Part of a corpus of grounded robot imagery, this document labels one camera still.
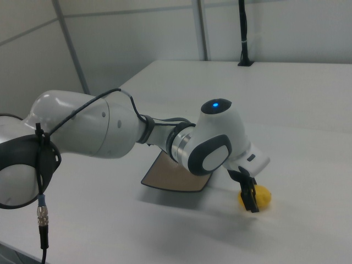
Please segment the Franka gripper body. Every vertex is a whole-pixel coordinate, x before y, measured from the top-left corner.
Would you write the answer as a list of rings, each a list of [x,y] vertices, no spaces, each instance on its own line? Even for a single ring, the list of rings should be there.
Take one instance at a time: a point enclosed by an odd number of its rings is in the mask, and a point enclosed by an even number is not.
[[[241,154],[231,155],[225,161],[225,168],[245,175],[258,175],[270,162],[270,158],[253,143]]]

